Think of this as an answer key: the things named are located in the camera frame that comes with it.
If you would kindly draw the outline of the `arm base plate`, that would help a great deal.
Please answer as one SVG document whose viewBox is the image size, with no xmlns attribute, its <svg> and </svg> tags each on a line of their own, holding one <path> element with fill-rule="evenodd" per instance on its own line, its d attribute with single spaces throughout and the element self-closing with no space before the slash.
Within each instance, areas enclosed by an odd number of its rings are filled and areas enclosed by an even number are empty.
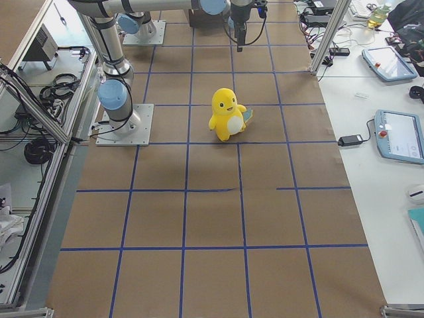
<svg viewBox="0 0 424 318">
<path fill-rule="evenodd" d="M 150 130 L 152 128 L 154 105 L 151 103 L 137 103 L 133 105 L 133 114 L 127 123 L 120 129 L 121 123 L 109 121 L 106 111 L 103 112 L 103 121 L 95 144 L 97 146 L 148 146 Z"/>
<path fill-rule="evenodd" d="M 145 24 L 126 26 L 123 39 L 124 46 L 163 45 L 166 21 L 149 21 Z"/>
</svg>

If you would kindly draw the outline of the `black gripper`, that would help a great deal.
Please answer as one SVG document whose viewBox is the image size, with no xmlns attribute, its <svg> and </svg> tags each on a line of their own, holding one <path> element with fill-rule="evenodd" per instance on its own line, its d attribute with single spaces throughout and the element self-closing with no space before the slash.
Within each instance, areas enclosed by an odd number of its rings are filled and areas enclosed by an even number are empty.
<svg viewBox="0 0 424 318">
<path fill-rule="evenodd" d="M 250 18 L 251 0 L 231 0 L 231 19 L 235 23 L 245 23 Z M 236 28 L 237 52 L 242 52 L 246 41 L 246 29 Z"/>
</svg>

